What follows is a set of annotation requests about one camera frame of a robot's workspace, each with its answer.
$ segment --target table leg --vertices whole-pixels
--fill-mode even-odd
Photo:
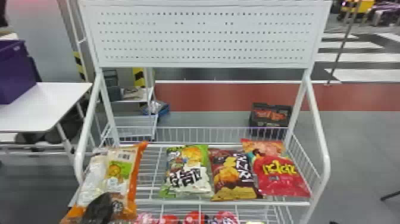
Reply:
[[[61,126],[60,123],[56,124],[58,133],[60,134],[61,140],[62,140],[62,145],[64,146],[65,152],[68,155],[68,158],[71,161],[71,164],[74,164],[74,147],[71,145],[70,140],[66,137],[65,132],[63,130],[63,127]]]
[[[82,107],[80,106],[79,102],[76,103],[76,108],[78,109],[80,118],[82,118],[82,121],[84,121],[85,115],[83,114],[83,110],[82,110]],[[89,134],[89,140],[90,140],[90,143],[92,144],[92,147],[95,147],[96,144],[95,144],[95,140],[93,139],[92,132],[90,132],[90,134]]]

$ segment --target wall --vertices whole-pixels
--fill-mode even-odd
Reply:
[[[6,14],[44,82],[80,82],[56,0],[8,0]]]

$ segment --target green chip bag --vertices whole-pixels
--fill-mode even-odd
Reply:
[[[167,149],[167,170],[160,197],[211,192],[207,167],[207,145],[185,145]]]

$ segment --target purple box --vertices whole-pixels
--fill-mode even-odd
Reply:
[[[25,41],[0,41],[0,104],[10,104],[36,84]]]

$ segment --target white table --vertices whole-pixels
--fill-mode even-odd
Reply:
[[[0,104],[0,133],[46,132],[56,126],[64,149],[73,161],[73,147],[60,120],[74,105],[84,118],[77,102],[91,86],[91,83],[37,83],[11,104]]]

